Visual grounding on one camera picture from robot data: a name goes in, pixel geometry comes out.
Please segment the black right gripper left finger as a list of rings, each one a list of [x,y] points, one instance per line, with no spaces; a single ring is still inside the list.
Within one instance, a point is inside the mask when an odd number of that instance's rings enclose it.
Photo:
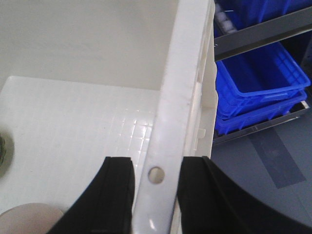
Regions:
[[[50,234],[129,234],[135,173],[129,157],[106,157],[82,195]]]

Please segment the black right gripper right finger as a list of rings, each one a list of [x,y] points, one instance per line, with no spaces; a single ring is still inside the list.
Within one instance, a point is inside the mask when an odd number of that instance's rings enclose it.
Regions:
[[[184,157],[177,198],[184,234],[310,234],[311,227],[264,204],[208,157]]]

